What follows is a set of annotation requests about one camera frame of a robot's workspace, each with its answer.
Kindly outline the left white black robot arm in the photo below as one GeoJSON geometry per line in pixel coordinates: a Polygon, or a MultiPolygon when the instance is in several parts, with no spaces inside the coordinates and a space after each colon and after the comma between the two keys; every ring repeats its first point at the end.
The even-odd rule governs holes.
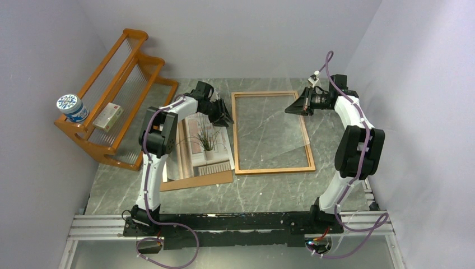
{"type": "Polygon", "coordinates": [[[225,102],[214,87],[198,81],[188,93],[171,104],[150,107],[142,124],[139,145],[143,152],[141,187],[135,205],[125,219],[124,236],[155,236],[159,233],[160,193],[166,161],[175,148],[178,124],[186,117],[201,113],[213,126],[228,127],[233,120],[225,102]]]}

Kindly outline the wooden picture frame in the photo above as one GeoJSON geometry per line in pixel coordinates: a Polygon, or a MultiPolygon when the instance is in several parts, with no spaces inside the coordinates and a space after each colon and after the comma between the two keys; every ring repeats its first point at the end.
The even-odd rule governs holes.
{"type": "Polygon", "coordinates": [[[231,94],[237,175],[316,171],[302,116],[285,108],[296,91],[248,91],[231,94]]]}

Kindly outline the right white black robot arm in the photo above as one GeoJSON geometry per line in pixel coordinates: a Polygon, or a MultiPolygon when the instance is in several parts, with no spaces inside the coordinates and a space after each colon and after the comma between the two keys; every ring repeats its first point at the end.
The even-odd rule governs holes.
{"type": "Polygon", "coordinates": [[[308,79],[300,96],[285,109],[287,114],[311,116],[315,110],[334,110],[345,128],[334,157],[335,174],[325,192],[311,206],[304,229],[313,233],[341,233],[341,206],[352,189],[376,173],[385,132],[375,128],[360,107],[359,95],[347,87],[345,75],[331,75],[323,89],[319,72],[308,79]]]}

